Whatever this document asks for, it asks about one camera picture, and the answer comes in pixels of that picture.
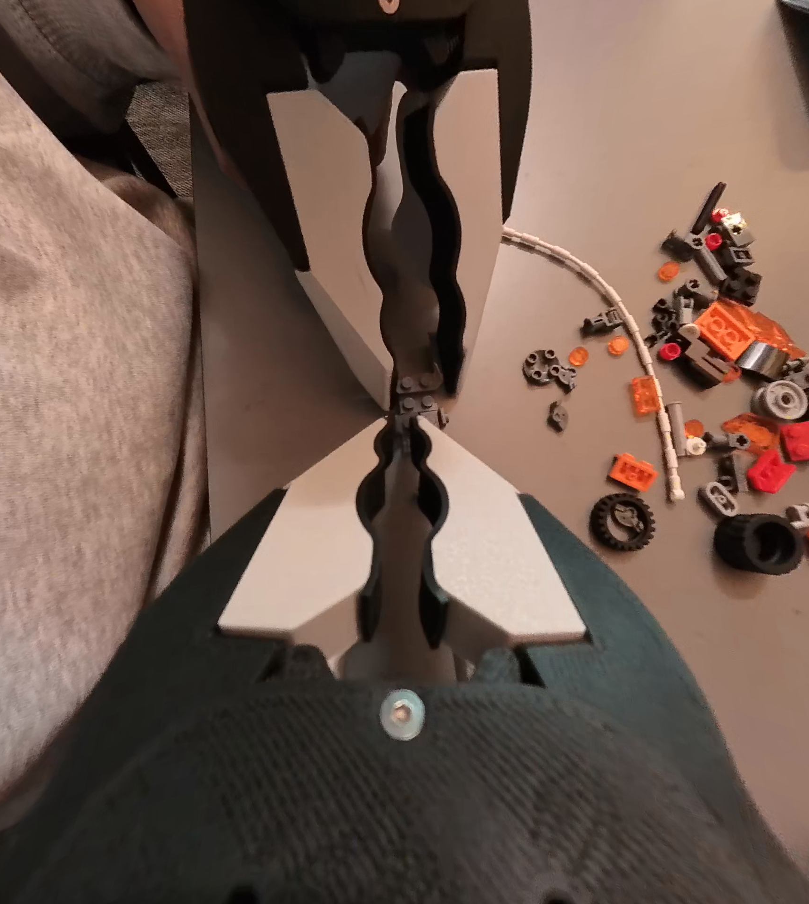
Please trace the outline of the person's grey clothing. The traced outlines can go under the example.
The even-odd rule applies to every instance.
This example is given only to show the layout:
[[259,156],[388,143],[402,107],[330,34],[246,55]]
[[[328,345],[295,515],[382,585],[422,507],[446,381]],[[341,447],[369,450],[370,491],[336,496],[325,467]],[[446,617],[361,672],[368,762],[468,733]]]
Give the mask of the person's grey clothing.
[[[180,2],[134,2],[189,81]],[[0,843],[207,537],[192,200],[70,152],[0,73]]]

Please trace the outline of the pile of mixed lego pieces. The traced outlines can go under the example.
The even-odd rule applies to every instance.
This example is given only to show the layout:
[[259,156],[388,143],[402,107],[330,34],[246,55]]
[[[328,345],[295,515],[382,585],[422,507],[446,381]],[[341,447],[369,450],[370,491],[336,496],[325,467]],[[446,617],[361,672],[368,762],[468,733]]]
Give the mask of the pile of mixed lego pieces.
[[738,380],[752,387],[748,408],[716,431],[685,422],[688,457],[717,457],[715,479],[739,502],[744,492],[774,495],[809,465],[809,355],[757,308],[762,276],[748,220],[712,186],[685,230],[660,248],[659,280],[673,284],[651,313],[646,345],[702,390]]

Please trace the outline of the grey oval lego link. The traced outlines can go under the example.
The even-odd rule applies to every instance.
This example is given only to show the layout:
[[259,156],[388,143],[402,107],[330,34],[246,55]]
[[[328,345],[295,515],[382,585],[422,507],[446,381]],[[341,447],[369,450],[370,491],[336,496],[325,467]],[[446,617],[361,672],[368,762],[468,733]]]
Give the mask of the grey oval lego link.
[[697,496],[718,518],[736,517],[740,513],[736,497],[718,481],[703,484],[697,490]]

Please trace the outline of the dark grey cloth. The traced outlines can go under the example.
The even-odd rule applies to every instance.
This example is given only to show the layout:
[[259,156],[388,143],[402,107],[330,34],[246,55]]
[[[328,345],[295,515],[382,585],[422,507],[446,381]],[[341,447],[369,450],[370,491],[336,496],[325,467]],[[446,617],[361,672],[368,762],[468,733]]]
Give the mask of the dark grey cloth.
[[0,73],[70,152],[192,199],[188,96],[134,2],[0,1]]

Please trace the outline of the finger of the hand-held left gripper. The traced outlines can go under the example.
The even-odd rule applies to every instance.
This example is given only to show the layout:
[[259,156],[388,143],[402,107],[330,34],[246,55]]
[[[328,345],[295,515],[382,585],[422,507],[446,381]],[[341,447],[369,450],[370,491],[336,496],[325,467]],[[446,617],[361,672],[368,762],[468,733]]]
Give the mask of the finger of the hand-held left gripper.
[[444,391],[459,394],[481,325],[503,226],[500,79],[461,72],[406,89],[396,113],[403,197],[394,223],[428,286]]
[[388,411],[394,360],[365,252],[374,193],[367,141],[315,89],[271,93],[267,102],[308,257],[298,281],[354,377]]

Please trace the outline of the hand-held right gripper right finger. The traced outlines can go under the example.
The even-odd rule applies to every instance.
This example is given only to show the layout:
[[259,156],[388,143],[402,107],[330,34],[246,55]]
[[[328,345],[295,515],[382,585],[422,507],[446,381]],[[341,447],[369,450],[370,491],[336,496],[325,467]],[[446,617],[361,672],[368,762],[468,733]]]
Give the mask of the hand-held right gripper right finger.
[[586,625],[512,484],[419,417],[417,504],[430,526],[419,613],[432,649],[478,665],[489,650],[581,641]]

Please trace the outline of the large black lego tyre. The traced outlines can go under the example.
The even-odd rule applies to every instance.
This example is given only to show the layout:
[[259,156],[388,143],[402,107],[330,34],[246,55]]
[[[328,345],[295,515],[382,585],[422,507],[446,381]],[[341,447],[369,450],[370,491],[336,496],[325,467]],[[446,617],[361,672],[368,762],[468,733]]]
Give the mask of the large black lego tyre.
[[805,554],[803,537],[775,514],[738,514],[715,527],[714,549],[739,571],[779,576],[795,571]]

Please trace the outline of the small black lego tyre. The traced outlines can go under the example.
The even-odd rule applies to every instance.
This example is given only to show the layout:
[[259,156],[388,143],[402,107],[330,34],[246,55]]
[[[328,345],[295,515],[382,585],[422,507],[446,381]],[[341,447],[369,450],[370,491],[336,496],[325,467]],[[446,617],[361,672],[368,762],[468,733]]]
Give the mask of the small black lego tyre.
[[591,509],[589,526],[594,538],[617,552],[644,549],[656,533],[652,510],[642,498],[629,492],[600,498]]

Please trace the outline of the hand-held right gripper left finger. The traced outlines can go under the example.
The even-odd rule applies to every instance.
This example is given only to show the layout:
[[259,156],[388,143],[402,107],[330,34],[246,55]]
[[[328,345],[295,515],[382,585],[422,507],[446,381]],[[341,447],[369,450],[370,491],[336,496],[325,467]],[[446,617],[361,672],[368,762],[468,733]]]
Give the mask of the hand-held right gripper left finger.
[[221,634],[313,647],[335,676],[379,625],[396,429],[382,417],[286,485],[218,618]]

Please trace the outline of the grey lego plate assembly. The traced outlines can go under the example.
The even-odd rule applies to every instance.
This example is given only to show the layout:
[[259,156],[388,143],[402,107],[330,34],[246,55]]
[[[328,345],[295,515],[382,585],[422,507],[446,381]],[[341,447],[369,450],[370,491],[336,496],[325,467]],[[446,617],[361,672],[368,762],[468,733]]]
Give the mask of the grey lego plate assembly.
[[444,430],[448,416],[436,399],[442,388],[444,379],[438,364],[433,364],[428,371],[400,376],[392,394],[392,416],[396,426],[403,428],[410,420],[423,417]]

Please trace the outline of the round dark grey lego plate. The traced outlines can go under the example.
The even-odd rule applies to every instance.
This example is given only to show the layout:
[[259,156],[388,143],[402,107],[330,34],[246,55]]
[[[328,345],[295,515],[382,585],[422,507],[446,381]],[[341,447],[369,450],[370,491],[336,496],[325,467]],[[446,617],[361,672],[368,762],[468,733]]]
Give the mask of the round dark grey lego plate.
[[529,385],[541,387],[555,381],[560,368],[556,352],[551,348],[541,348],[524,358],[522,372]]

